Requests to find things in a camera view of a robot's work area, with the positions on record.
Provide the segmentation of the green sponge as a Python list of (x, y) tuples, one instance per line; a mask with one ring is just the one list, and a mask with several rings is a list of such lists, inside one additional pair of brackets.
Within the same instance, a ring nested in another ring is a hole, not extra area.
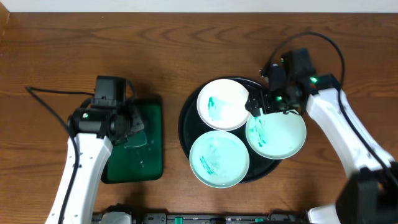
[(132, 136), (129, 136), (127, 141), (124, 143), (125, 148), (136, 148), (145, 146), (147, 144), (146, 133), (142, 130)]

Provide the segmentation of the white plate with green smear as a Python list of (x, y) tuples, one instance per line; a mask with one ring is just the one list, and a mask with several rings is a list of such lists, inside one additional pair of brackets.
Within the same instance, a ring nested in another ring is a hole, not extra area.
[(197, 112), (209, 127), (221, 131), (240, 128), (250, 117), (245, 108), (248, 90), (237, 81), (217, 79), (207, 83), (197, 97)]

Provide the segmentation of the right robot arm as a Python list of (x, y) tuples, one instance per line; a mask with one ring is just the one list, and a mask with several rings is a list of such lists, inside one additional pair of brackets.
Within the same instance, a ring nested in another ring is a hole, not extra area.
[(307, 211), (310, 223), (397, 223), (397, 161), (368, 133), (351, 109), (343, 82), (317, 75), (307, 49), (291, 50), (259, 72), (265, 90), (250, 92), (255, 117), (300, 110), (311, 117), (336, 151), (348, 181), (335, 203)]

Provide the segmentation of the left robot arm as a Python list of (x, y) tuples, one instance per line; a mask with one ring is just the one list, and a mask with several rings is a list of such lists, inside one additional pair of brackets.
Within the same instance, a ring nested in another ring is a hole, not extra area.
[(144, 129), (132, 83), (98, 76), (95, 93), (70, 115), (67, 159), (47, 223), (90, 223), (98, 186), (113, 147)]

